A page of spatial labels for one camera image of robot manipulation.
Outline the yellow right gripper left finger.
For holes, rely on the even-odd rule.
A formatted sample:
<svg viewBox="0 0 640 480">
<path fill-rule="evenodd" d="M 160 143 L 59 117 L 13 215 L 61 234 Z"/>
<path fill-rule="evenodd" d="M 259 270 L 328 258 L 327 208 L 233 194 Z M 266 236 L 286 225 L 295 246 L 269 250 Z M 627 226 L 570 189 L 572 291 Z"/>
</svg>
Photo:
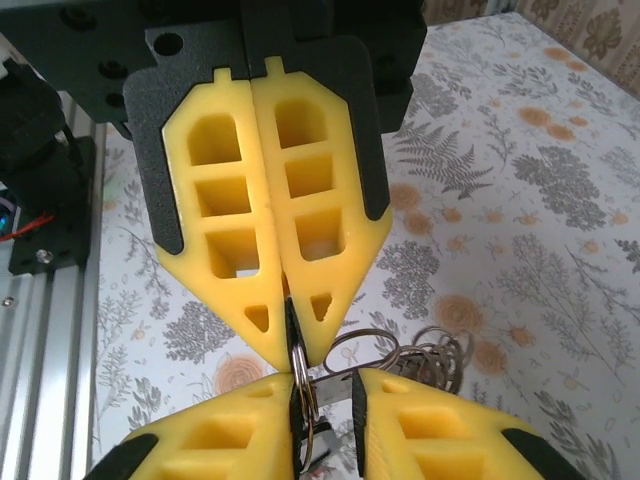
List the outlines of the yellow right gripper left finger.
<svg viewBox="0 0 640 480">
<path fill-rule="evenodd" d="M 130 433 L 91 479 L 297 479 L 294 380 L 278 373 Z"/>
</svg>

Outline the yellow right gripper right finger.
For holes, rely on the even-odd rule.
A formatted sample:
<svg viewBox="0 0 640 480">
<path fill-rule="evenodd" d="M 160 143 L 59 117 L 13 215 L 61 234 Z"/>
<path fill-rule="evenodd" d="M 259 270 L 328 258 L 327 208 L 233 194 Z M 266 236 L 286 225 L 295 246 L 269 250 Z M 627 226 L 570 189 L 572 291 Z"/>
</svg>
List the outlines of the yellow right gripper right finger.
<svg viewBox="0 0 640 480">
<path fill-rule="evenodd" d="M 535 429 L 502 411 L 382 370 L 352 376 L 363 479 L 579 479 Z"/>
</svg>

